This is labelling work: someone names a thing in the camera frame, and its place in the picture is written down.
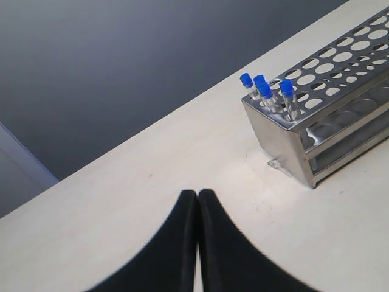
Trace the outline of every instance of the test tube rack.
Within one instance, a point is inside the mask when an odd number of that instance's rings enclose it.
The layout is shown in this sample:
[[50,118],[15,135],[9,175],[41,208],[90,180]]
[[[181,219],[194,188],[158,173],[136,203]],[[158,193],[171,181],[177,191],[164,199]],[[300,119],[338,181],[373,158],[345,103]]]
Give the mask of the test tube rack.
[[314,188],[389,136],[388,33],[389,7],[271,80],[283,107],[279,82],[293,80],[299,121],[241,99],[261,147],[303,184]]

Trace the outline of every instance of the table surface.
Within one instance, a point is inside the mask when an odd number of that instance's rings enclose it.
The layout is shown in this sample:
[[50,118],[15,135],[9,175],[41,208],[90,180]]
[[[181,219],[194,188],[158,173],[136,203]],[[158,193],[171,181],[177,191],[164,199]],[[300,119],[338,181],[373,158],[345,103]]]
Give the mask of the table surface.
[[238,78],[272,78],[387,5],[347,2],[2,218],[0,291],[95,285],[143,248],[182,189],[202,188],[214,189],[247,238],[307,284],[386,291],[389,141],[309,189],[266,165]]

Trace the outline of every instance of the blue test tube cap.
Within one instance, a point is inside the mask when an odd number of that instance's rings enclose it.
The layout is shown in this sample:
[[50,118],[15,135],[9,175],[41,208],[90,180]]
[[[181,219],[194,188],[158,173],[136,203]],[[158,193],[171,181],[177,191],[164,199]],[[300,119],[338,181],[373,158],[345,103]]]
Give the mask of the blue test tube cap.
[[249,73],[244,73],[240,80],[242,81],[243,86],[246,88],[251,88],[254,85]]
[[293,82],[290,79],[285,79],[280,82],[280,88],[281,92],[285,97],[293,97],[294,95],[294,88],[293,88]]
[[258,88],[258,86],[262,83],[266,82],[265,81],[265,77],[263,77],[263,75],[258,75],[258,76],[255,76],[254,77],[254,83],[255,83],[255,86]]
[[261,84],[256,84],[256,88],[260,91],[260,94],[265,99],[270,99],[273,96],[273,92],[270,89],[270,85],[267,82],[262,82]]

